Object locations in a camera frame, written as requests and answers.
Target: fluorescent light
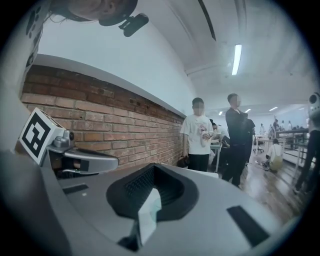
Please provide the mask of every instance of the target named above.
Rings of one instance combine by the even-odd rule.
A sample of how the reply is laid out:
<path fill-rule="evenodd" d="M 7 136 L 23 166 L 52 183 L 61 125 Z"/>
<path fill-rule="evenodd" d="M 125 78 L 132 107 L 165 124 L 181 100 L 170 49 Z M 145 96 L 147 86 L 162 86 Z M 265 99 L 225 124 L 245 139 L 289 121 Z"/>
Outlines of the fluorescent light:
<path fill-rule="evenodd" d="M 233 69 L 232 69 L 233 76 L 238 73 L 238 68 L 239 68 L 240 58 L 241 58 L 241 50 L 242 50 L 241 44 L 237 44 L 234 47 L 234 62 L 233 62 Z"/>

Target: man in black suit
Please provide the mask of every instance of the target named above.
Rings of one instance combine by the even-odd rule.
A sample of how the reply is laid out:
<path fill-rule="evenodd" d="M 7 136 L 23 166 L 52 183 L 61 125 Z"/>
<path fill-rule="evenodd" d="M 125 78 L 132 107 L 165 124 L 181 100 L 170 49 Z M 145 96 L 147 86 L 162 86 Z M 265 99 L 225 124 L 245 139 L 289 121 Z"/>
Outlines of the man in black suit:
<path fill-rule="evenodd" d="M 240 97 L 232 93 L 227 97 L 230 109 L 225 113 L 230 137 L 229 165 L 222 175 L 222 179 L 229 181 L 236 187 L 240 185 L 240 177 L 246 165 L 246 118 L 238 107 L 241 104 Z"/>

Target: black pad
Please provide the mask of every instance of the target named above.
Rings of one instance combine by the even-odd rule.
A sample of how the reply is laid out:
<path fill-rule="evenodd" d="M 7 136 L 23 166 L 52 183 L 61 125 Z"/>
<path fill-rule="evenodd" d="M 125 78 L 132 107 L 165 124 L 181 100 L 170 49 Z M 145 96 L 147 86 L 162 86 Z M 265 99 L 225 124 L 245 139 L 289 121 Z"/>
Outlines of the black pad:
<path fill-rule="evenodd" d="M 111 184 L 106 198 L 116 214 L 137 220 L 138 211 L 153 188 L 158 190 L 162 206 L 157 212 L 157 221 L 181 219 L 196 205 L 199 197 L 192 180 L 151 163 Z"/>
<path fill-rule="evenodd" d="M 241 206 L 230 207 L 227 211 L 252 247 L 269 237 L 269 234 Z"/>

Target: man in white t-shirt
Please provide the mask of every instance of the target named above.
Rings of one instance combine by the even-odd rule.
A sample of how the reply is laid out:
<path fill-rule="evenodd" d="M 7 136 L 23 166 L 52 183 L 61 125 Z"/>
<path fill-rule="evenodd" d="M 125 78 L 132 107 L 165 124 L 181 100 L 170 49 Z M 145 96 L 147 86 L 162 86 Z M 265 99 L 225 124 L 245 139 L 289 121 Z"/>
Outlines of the man in white t-shirt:
<path fill-rule="evenodd" d="M 265 171 L 278 171 L 282 167 L 282 147 L 276 138 L 272 141 L 272 144 L 265 156 L 267 161 L 262 163 Z"/>
<path fill-rule="evenodd" d="M 206 172 L 214 130 L 209 118 L 203 115 L 205 104 L 201 98 L 192 101 L 192 108 L 194 114 L 186 117 L 180 131 L 183 134 L 182 156 L 189 158 L 189 169 Z"/>

